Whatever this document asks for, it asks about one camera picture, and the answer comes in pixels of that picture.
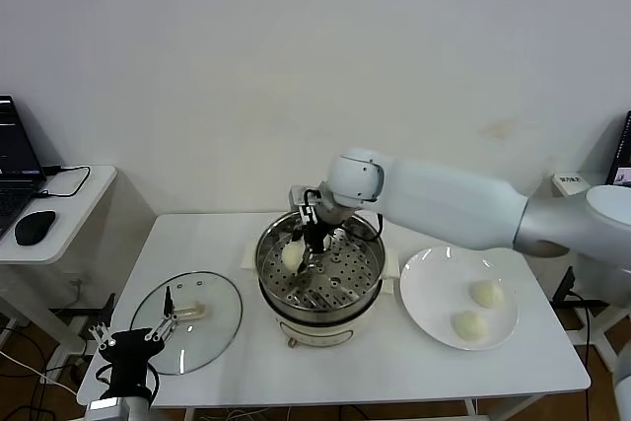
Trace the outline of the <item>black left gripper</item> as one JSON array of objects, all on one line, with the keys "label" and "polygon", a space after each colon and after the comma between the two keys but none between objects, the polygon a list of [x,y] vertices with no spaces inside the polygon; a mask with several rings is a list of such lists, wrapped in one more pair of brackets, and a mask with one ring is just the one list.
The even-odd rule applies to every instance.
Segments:
[{"label": "black left gripper", "polygon": [[164,342],[177,326],[171,287],[166,288],[163,315],[157,325],[151,329],[119,331],[110,337],[115,298],[114,293],[109,295],[97,321],[90,327],[90,333],[100,347],[99,353],[106,361],[105,366],[98,370],[98,376],[110,370],[104,395],[156,395],[157,390],[150,390],[146,381],[147,374],[151,372],[156,384],[159,383],[159,376],[150,360],[164,350]]}]

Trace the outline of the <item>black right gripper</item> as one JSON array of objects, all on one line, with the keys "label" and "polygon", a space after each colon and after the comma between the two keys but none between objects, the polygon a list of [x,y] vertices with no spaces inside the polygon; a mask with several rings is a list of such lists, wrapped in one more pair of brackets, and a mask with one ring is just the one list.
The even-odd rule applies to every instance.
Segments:
[{"label": "black right gripper", "polygon": [[329,227],[322,222],[316,222],[316,212],[312,205],[300,205],[298,211],[307,249],[303,254],[297,272],[304,273],[316,267],[316,254],[325,252],[324,242],[328,236]]}]

